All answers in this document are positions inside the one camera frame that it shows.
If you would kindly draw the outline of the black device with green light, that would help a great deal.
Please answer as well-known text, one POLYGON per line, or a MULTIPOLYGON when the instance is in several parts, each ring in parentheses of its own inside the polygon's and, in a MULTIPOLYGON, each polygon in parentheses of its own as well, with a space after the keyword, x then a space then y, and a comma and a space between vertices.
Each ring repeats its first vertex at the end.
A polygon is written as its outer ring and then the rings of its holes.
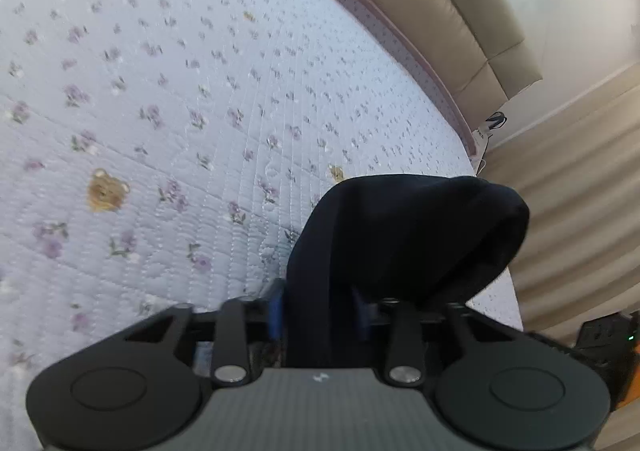
POLYGON ((639 398, 639 311, 616 312, 582 324, 575 349, 610 391, 612 411, 639 398))

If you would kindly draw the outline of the beige pleated curtain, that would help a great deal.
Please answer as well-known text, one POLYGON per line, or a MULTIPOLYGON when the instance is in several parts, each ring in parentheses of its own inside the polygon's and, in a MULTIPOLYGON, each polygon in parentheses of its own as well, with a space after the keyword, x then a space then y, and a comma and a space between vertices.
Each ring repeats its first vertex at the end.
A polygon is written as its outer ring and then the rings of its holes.
POLYGON ((563 343, 639 304, 639 67, 491 150, 483 177, 530 209, 510 266, 526 329, 563 343))

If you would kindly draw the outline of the dark navy garment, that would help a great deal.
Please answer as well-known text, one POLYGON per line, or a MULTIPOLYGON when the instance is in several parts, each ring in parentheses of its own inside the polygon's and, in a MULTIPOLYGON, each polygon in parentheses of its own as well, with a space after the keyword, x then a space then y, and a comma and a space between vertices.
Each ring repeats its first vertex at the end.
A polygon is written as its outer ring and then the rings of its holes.
POLYGON ((286 267, 286 362, 362 367, 356 295, 419 311, 464 304, 520 250, 530 212, 518 192, 477 177, 382 174, 322 196, 286 267))

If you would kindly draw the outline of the beige padded headboard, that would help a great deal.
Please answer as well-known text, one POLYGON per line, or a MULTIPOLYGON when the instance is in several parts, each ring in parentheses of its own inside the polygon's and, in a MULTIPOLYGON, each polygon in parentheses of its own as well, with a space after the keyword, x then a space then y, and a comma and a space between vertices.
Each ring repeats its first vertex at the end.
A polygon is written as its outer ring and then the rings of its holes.
POLYGON ((541 78, 509 0, 369 1, 434 68, 472 129, 541 78))

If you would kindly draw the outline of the white bag beside bed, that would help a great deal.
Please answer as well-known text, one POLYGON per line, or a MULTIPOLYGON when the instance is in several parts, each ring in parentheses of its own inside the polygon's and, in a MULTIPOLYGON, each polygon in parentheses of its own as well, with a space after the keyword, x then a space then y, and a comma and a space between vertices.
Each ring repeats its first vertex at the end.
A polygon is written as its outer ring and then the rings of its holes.
POLYGON ((486 165, 485 155, 488 150, 489 140, 492 135, 508 121, 503 112, 495 112, 480 125, 480 128, 473 131, 475 154, 470 157, 475 174, 480 174, 486 165))

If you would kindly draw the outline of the floral quilted bed cover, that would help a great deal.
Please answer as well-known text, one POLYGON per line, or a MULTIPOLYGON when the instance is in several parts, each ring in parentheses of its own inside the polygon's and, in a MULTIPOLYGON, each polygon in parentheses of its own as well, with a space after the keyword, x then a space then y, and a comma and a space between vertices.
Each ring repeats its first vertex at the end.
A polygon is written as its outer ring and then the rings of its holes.
POLYGON ((340 180, 471 172, 358 0, 1 0, 2 448, 49 364, 282 277, 340 180))

